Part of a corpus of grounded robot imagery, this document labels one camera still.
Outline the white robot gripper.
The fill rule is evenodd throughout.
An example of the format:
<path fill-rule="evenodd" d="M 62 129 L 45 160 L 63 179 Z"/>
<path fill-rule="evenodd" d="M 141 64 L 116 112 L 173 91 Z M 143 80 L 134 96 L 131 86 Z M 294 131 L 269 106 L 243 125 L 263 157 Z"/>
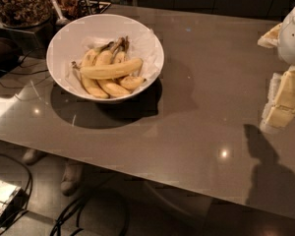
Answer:
<path fill-rule="evenodd" d="M 258 40 L 265 48 L 277 46 L 278 56 L 287 64 L 295 65 L 295 7 Z M 268 88 L 260 129 L 265 133 L 278 133 L 295 117 L 295 66 L 283 74 L 274 73 Z"/>

